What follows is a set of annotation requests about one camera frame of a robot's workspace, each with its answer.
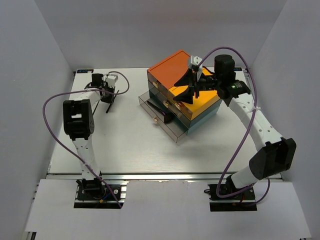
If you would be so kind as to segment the thin black makeup brush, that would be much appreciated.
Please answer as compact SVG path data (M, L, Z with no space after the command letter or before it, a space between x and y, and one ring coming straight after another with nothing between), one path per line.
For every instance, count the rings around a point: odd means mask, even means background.
M108 114L109 113L109 111L110 111L110 109L111 109L111 107L112 107L112 105L114 104L114 102L115 102L115 98L117 97L117 94L119 93L119 90L116 92L116 94L113 94L110 98L109 98L109 106L108 106L108 108L107 108L107 110L106 110L106 114Z

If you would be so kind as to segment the black brush brown bristles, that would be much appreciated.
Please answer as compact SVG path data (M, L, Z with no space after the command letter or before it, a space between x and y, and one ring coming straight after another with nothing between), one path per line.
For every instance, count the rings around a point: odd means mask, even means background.
M163 111L162 109L160 109L158 106L156 106L155 104L153 104L149 100L147 101L147 104L150 107L152 107L156 112L158 112L161 116L163 116L163 123L164 124L169 124L174 120L175 115L172 112Z

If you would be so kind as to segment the clear wide bottom drawer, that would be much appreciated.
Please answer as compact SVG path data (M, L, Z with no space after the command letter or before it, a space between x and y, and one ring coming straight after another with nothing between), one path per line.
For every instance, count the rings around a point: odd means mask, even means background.
M151 116L154 123L160 126L175 143L179 143L183 138L187 136L188 128L183 125L180 120L174 115L174 120L168 124L164 124L163 116L156 112L151 106L148 105L147 101L150 101L164 112L171 112L170 110L164 109L160 106L155 98L151 97L150 91L147 91L138 97L139 104L142 108Z

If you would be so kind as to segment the long thin black stick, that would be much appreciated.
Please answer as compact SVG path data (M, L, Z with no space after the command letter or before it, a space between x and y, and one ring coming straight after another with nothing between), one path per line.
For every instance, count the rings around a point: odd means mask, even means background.
M93 116L94 116L94 114L95 114L95 112L96 112L96 109L97 109L99 103L100 103L100 100L98 100L98 102L95 104L95 107L94 107L93 112L92 112L92 115L93 115Z

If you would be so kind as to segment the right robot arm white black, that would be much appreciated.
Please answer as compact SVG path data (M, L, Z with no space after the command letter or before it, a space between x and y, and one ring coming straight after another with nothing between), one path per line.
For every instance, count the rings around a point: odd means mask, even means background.
M257 107L247 84L236 78L235 61L227 54L214 58L214 71L203 73L202 59L190 56L186 73L175 83L186 90L175 101L193 104L201 91L215 90L220 99L237 115L257 150L242 170L229 175L223 188L217 189L221 198L238 199L244 189L267 177L290 169L297 148L292 138L284 138Z

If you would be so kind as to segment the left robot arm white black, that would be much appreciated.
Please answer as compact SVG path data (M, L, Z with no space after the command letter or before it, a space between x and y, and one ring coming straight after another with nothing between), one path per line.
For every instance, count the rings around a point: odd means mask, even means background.
M79 96L63 102L63 129L81 158L81 178L93 180L101 174L93 150L94 110L98 102L110 107L115 100L116 74L93 73L91 82Z

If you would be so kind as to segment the blue label sticker left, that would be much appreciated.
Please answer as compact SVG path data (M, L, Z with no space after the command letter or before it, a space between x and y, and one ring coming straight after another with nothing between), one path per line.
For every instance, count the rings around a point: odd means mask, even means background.
M92 74L93 72L93 69L78 69L76 71L77 74Z

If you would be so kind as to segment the yellow drawer box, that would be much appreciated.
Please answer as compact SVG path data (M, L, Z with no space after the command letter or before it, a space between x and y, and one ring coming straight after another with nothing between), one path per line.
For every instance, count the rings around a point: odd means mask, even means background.
M168 90L168 98L189 120L195 119L203 111L216 103L220 98L216 90L200 91L199 97L193 96L193 104L174 100L174 97L187 89L187 86L172 86Z

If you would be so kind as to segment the dark orange drawer box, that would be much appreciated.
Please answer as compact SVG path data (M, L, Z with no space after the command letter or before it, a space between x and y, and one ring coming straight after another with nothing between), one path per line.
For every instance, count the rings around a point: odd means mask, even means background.
M187 72L189 58L187 52L179 50L148 68L147 79L151 86L167 97L169 89Z

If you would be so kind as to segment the dark grey drawer box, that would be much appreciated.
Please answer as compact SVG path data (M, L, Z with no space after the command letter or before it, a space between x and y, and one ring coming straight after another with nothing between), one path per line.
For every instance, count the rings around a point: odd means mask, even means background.
M148 81L148 89L151 94L150 97L156 99L161 107L171 111L188 129L192 127L191 121L183 114L183 112L165 97L150 81Z

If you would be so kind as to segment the teal drawer box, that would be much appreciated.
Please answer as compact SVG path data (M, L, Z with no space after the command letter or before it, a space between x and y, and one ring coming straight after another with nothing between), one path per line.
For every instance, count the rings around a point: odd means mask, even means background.
M201 125L203 125L207 120L213 117L218 112L220 104L220 102L218 102L217 104L213 104L204 112L202 112L199 116L197 116L194 120L192 120L190 127L188 128L187 135L190 135L193 132L195 132Z

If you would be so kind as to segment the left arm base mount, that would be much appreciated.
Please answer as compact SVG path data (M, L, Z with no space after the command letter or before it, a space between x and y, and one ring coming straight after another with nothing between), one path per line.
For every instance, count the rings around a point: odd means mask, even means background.
M77 179L77 189L73 207L75 209L121 209L124 186L110 184L110 189L100 180Z

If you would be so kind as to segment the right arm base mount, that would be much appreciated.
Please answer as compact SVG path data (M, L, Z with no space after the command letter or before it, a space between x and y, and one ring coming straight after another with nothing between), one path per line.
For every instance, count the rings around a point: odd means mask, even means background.
M220 198L216 194L217 184L209 184L203 192L209 197L211 212L255 212L256 196L253 187L231 197Z

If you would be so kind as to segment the aluminium rail lower left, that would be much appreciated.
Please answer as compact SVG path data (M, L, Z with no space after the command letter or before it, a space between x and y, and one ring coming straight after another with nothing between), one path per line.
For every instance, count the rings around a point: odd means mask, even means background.
M37 232L25 231L22 235L22 240L35 240Z

